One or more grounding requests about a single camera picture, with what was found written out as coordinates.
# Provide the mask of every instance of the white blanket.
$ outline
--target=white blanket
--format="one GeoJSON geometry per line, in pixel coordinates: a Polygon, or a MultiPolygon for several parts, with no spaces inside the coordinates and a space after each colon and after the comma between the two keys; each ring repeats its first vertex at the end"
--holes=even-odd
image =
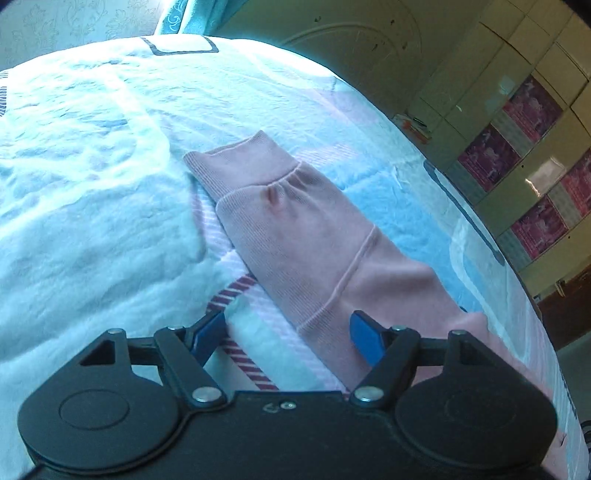
{"type": "Polygon", "coordinates": [[[473,224],[418,150],[333,73],[252,41],[161,35],[40,57],[0,75],[2,86],[0,479],[31,466],[20,404],[110,327],[147,336],[227,306],[230,339],[207,365],[224,388],[342,389],[248,277],[182,162],[259,129],[433,266],[459,305],[486,313],[552,389],[569,476],[587,477],[556,355],[516,275],[455,189],[440,179],[473,224]]]}

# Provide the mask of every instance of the ribbed cuff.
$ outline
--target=ribbed cuff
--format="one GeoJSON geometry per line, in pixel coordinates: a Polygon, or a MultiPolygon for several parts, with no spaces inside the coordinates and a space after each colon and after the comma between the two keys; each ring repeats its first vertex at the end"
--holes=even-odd
{"type": "Polygon", "coordinates": [[[243,187],[269,185],[298,164],[263,131],[207,153],[189,152],[184,160],[216,202],[243,187]]]}

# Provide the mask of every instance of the floral wallpaper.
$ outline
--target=floral wallpaper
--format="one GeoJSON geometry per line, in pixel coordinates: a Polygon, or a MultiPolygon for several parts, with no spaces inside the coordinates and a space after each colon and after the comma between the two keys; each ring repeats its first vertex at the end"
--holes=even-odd
{"type": "Polygon", "coordinates": [[[0,13],[0,71],[111,38],[154,33],[170,0],[13,0],[0,13]]]}

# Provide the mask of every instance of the pink cloth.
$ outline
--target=pink cloth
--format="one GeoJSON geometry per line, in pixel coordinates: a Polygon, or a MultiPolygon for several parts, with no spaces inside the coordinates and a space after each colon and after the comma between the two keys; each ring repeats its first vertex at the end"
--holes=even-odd
{"type": "MultiPolygon", "coordinates": [[[[488,331],[484,314],[462,311],[431,267],[405,257],[330,180],[263,132],[184,159],[260,285],[349,389],[370,370],[349,338],[354,310],[385,327],[406,325],[432,338],[468,330],[540,386],[488,331]]],[[[439,372],[422,368],[415,381],[439,372]]],[[[562,439],[557,434],[553,447],[562,439]]],[[[564,451],[556,453],[549,452],[546,467],[567,478],[564,451]]]]}

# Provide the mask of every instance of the blue sheet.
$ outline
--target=blue sheet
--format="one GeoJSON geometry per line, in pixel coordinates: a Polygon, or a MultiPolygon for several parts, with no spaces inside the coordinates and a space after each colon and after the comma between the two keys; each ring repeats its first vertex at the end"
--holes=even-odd
{"type": "Polygon", "coordinates": [[[155,34],[211,35],[248,0],[174,0],[162,13],[155,34]]]}

